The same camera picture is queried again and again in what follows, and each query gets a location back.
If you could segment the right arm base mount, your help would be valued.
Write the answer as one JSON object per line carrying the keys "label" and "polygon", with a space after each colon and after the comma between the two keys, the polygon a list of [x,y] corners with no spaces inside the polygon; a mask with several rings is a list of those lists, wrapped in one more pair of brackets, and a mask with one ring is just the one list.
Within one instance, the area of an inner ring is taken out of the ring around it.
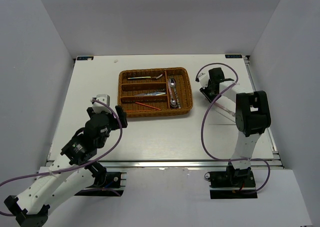
{"label": "right arm base mount", "polygon": [[211,200],[257,199],[256,182],[251,171],[248,177],[231,179],[226,171],[211,171],[204,174],[209,183]]}

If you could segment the dark handled knife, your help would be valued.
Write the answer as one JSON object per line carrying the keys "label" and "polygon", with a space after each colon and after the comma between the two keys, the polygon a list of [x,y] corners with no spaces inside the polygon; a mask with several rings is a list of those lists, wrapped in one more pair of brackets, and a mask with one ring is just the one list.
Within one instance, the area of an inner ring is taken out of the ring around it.
{"label": "dark handled knife", "polygon": [[148,97],[148,96],[164,96],[167,93],[165,91],[155,91],[155,92],[148,92],[148,93],[139,93],[134,95],[135,97]]}

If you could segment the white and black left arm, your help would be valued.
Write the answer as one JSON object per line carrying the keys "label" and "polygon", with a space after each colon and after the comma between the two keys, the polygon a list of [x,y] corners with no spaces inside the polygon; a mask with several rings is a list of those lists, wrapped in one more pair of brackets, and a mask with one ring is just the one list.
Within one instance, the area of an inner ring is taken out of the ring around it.
{"label": "white and black left arm", "polygon": [[121,173],[108,173],[98,161],[97,150],[105,146],[111,131],[128,126],[127,114],[119,105],[110,109],[100,101],[87,108],[89,120],[61,149],[46,173],[25,191],[10,195],[4,204],[21,227],[42,227],[59,205],[86,192],[119,193]]}

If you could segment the dark handled fork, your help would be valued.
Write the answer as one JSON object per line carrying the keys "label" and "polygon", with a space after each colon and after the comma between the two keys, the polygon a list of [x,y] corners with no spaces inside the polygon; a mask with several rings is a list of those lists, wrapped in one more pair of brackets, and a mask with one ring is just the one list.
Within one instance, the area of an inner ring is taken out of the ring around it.
{"label": "dark handled fork", "polygon": [[159,76],[138,76],[138,77],[129,77],[127,80],[146,80],[146,79],[151,79],[151,80],[157,80],[163,76],[163,73],[160,74]]}

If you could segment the dark patterned handle spoon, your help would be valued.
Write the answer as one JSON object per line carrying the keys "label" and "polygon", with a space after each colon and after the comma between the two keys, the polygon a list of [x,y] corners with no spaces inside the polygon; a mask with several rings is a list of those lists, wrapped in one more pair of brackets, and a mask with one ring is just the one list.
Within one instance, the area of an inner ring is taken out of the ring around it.
{"label": "dark patterned handle spoon", "polygon": [[180,104],[180,101],[179,101],[179,98],[178,98],[178,93],[177,93],[177,90],[176,90],[176,87],[172,87],[173,89],[173,92],[174,92],[174,95],[175,95],[175,100],[177,102],[177,106],[179,109],[181,109],[181,104]]}

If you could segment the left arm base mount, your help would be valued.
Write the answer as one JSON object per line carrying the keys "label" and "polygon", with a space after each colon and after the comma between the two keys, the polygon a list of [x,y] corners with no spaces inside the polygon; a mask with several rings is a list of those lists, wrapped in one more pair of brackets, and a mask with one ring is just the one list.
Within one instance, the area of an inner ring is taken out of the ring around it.
{"label": "left arm base mount", "polygon": [[127,172],[108,170],[98,162],[94,162],[77,171],[88,174],[90,185],[77,192],[75,196],[86,197],[121,197],[127,183]]}

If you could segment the pink handled spoon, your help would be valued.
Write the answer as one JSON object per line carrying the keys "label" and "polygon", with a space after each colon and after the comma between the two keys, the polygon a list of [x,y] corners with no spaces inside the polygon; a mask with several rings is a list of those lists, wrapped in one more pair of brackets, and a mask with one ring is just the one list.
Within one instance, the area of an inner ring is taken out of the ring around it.
{"label": "pink handled spoon", "polygon": [[170,94],[170,106],[172,108],[177,108],[178,107],[178,103],[174,98],[174,94],[173,94],[173,91],[172,91],[172,86],[171,86],[170,79],[168,79],[167,83],[168,83],[168,90],[169,90],[169,94]]}

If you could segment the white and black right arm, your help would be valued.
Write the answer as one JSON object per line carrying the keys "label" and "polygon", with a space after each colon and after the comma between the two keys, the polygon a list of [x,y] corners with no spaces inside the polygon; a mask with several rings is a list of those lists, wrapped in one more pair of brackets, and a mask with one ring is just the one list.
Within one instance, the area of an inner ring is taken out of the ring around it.
{"label": "white and black right arm", "polygon": [[271,125],[267,93],[263,90],[250,91],[233,80],[226,78],[220,67],[200,73],[195,81],[201,84],[200,92],[215,103],[225,97],[235,103],[235,124],[238,137],[231,160],[225,174],[226,182],[236,187],[243,182],[251,171],[251,158],[257,141]]}

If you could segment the pink handled knife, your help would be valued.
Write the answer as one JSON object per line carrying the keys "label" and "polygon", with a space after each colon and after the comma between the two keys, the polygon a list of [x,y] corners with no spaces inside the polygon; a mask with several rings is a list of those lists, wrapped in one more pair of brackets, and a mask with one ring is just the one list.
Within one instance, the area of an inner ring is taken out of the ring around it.
{"label": "pink handled knife", "polygon": [[217,102],[215,103],[215,105],[216,105],[218,108],[220,108],[220,109],[224,110],[225,112],[227,112],[229,115],[235,117],[236,114],[235,114],[233,111],[231,111],[231,110],[229,110],[228,108],[226,108],[225,106],[223,106],[223,105],[221,105],[221,104],[219,104],[219,103],[217,103]]}

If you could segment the orange chopstick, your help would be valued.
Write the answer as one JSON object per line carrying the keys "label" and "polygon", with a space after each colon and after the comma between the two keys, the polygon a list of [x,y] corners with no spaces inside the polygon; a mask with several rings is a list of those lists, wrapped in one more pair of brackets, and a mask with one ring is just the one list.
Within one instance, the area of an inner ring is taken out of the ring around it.
{"label": "orange chopstick", "polygon": [[157,108],[157,107],[154,107],[154,106],[145,104],[145,103],[137,102],[137,101],[135,102],[135,104],[140,105],[140,106],[143,106],[143,107],[151,108],[151,109],[157,110],[157,111],[160,111],[160,110],[161,110],[160,108]]}

